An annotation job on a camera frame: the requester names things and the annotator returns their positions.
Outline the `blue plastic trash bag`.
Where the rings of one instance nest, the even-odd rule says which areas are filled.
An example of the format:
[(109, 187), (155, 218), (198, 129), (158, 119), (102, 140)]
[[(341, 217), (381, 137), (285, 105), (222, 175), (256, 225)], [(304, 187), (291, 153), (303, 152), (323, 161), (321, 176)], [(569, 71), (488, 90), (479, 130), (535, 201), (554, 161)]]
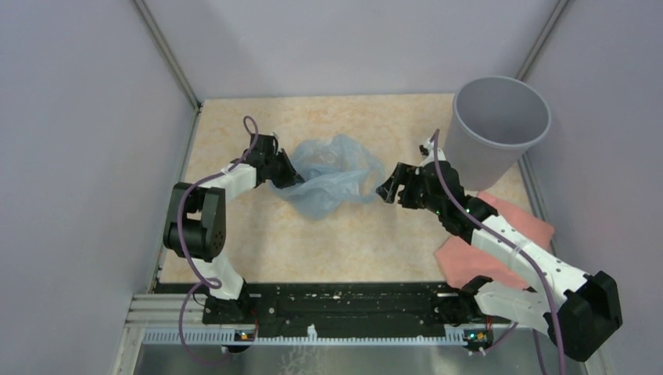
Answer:
[(381, 160), (345, 134), (302, 141), (290, 160), (303, 181), (271, 190), (310, 220), (322, 220), (346, 202), (372, 202), (385, 180)]

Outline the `grey plastic trash bin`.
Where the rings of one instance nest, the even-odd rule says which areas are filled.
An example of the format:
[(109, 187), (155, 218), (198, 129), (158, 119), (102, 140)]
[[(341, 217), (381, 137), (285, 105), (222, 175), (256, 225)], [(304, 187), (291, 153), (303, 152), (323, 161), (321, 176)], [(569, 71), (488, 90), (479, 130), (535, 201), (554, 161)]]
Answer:
[(552, 126), (546, 100), (510, 77), (481, 77), (455, 93), (442, 150), (469, 191), (492, 187)]

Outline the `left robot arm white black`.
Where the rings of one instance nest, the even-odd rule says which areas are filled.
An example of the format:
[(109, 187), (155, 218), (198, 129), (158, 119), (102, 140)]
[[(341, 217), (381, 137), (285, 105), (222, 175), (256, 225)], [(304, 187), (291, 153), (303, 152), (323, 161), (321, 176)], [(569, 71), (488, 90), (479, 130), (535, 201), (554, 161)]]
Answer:
[(304, 182), (274, 134), (253, 134), (249, 148), (220, 172), (173, 186), (163, 229), (163, 245), (186, 259), (203, 280), (221, 313), (232, 323), (250, 314), (245, 280), (223, 253), (227, 239), (227, 205), (239, 195), (271, 182), (289, 188)]

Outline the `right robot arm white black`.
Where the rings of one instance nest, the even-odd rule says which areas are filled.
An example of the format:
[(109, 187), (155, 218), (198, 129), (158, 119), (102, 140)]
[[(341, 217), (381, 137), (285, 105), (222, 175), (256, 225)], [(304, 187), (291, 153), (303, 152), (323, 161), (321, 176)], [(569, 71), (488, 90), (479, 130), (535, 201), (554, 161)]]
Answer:
[(376, 194), (405, 209), (426, 209), (467, 245), (491, 255), (521, 277), (509, 287), (478, 275), (462, 288), (460, 315), (469, 322), (498, 316), (545, 333), (575, 361), (588, 360), (623, 324), (615, 279), (568, 265), (508, 223), (486, 200), (467, 195), (446, 161), (397, 163)]

